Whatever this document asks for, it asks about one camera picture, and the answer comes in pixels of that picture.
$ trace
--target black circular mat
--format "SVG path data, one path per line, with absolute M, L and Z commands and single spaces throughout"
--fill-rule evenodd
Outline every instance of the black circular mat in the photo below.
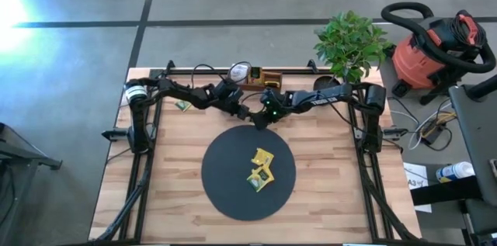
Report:
M 257 147 L 274 155 L 269 170 L 274 181 L 256 192 L 247 178 L 258 166 L 251 162 Z M 261 220 L 278 211 L 294 190 L 295 161 L 287 143 L 271 130 L 237 126 L 209 145 L 202 161 L 203 188 L 224 215 Z

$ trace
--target concrete floor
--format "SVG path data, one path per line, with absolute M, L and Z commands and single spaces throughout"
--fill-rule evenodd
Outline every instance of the concrete floor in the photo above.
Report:
M 64 160 L 58 172 L 40 168 L 33 183 L 15 245 L 55 245 L 88 237 L 109 143 L 100 133 L 113 126 L 137 28 L 2 29 L 10 19 L 20 22 L 138 21 L 145 0 L 7 0 L 0 12 L 0 121 L 15 128 L 54 158 Z M 328 18 L 353 9 L 380 17 L 391 2 L 417 1 L 438 16 L 466 9 L 474 16 L 497 16 L 495 0 L 153 0 L 149 20 Z M 382 25 L 398 42 L 408 31 Z M 497 24 L 483 24 L 497 47 Z M 315 58 L 312 50 L 318 26 L 211 26 L 145 30 L 138 67 L 199 63 L 228 66 L 251 61 L 264 66 L 302 66 Z M 382 69 L 391 87 L 391 66 Z M 464 82 L 479 81 L 468 75 Z M 421 107 L 403 99 L 423 118 L 440 100 Z M 402 111 L 395 102 L 392 109 Z M 398 126 L 413 127 L 394 116 Z M 444 152 L 420 146 L 405 151 L 405 161 L 445 164 L 467 159 L 457 123 L 454 141 Z M 419 214 L 423 237 L 447 241 L 458 234 L 461 215 L 450 204 L 436 205 L 433 214 Z M 453 242 L 462 243 L 460 238 Z

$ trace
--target red shop vacuum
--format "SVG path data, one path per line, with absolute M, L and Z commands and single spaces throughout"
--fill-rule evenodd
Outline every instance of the red shop vacuum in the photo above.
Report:
M 422 21 L 391 14 L 411 9 L 422 14 Z M 437 95 L 448 95 L 468 72 L 482 74 L 495 68 L 495 57 L 487 44 L 485 30 L 465 10 L 454 18 L 434 17 L 432 10 L 418 2 L 398 2 L 381 11 L 381 17 L 402 26 L 412 35 L 387 51 L 394 62 L 398 82 L 392 93 L 403 97 L 411 89 L 429 88 L 420 99 L 422 105 Z M 474 62 L 480 55 L 482 64 Z

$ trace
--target potted plant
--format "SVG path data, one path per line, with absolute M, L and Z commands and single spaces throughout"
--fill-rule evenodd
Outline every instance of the potted plant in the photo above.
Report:
M 360 17 L 353 11 L 341 12 L 330 19 L 325 28 L 316 31 L 320 42 L 315 45 L 318 59 L 331 65 L 333 77 L 318 78 L 316 87 L 339 84 L 335 77 L 355 83 L 370 73 L 371 63 L 378 68 L 385 60 L 384 49 L 391 46 L 386 39 L 387 34 L 373 20 Z

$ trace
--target black hose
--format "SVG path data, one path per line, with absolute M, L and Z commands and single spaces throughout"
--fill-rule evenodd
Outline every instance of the black hose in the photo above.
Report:
M 381 10 L 381 17 L 383 19 L 413 32 L 418 37 L 418 39 L 421 40 L 421 43 L 419 45 L 423 48 L 423 50 L 433 56 L 434 60 L 471 73 L 485 73 L 495 68 L 495 56 L 490 50 L 488 44 L 484 45 L 481 49 L 481 59 L 483 60 L 483 64 L 462 61 L 460 58 L 450 56 L 449 54 L 443 52 L 440 48 L 438 48 L 437 45 L 429 37 L 426 30 L 418 23 L 410 19 L 391 14 L 391 12 L 401 9 L 411 9 L 417 12 L 421 12 L 421 14 L 423 14 L 423 17 L 430 16 L 430 14 L 431 16 L 433 16 L 433 13 L 426 5 L 420 4 L 418 2 L 398 2 L 387 5 L 383 10 Z

